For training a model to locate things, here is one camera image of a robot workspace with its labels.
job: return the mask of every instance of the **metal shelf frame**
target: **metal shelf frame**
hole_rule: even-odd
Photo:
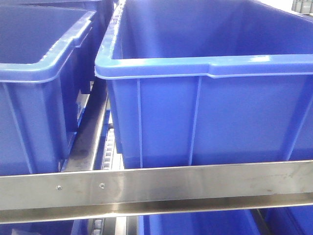
[[[313,161],[92,170],[108,109],[96,81],[65,171],[1,176],[0,223],[313,205]]]

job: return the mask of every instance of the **crate lip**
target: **crate lip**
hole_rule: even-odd
[[[250,1],[273,9],[265,3]],[[120,0],[97,54],[95,74],[99,78],[108,80],[180,76],[223,78],[313,74],[313,54],[113,59],[126,2],[127,0]],[[313,23],[312,18],[297,12],[276,8],[275,10],[283,14],[292,14],[294,17],[302,17],[303,20]]]
[[[46,6],[0,5],[0,8],[50,8],[55,11],[81,11],[82,17],[55,42],[50,50],[37,63],[6,64],[0,63],[0,82],[3,83],[45,83],[58,77],[60,69],[74,47],[80,47],[81,37],[86,36],[96,11],[67,9]]]

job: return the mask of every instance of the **plastic bin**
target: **plastic bin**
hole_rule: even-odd
[[[141,216],[139,235],[261,235],[250,211]]]
[[[59,171],[90,89],[93,15],[0,6],[0,175]]]
[[[113,13],[112,0],[0,0],[0,4],[28,4],[40,6],[80,8],[90,11],[96,11],[93,20],[94,45],[92,50],[94,57],[96,57],[97,51]]]
[[[253,0],[121,0],[95,69],[125,167],[312,157],[312,37]]]
[[[311,235],[313,206],[270,209],[267,223],[275,235]]]
[[[0,225],[0,235],[88,235],[88,220]]]

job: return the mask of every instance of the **shelving rack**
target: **shelving rack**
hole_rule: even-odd
[[[0,177],[0,223],[90,218],[94,235],[135,234],[136,215],[313,205],[313,161],[123,170],[104,90],[95,82],[63,172]]]

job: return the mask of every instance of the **screw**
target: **screw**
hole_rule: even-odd
[[[105,183],[100,183],[100,184],[99,184],[99,187],[102,188],[102,189],[104,189],[104,188],[106,187],[106,185],[105,185]]]
[[[55,189],[58,191],[61,191],[63,189],[63,187],[61,185],[58,185]]]

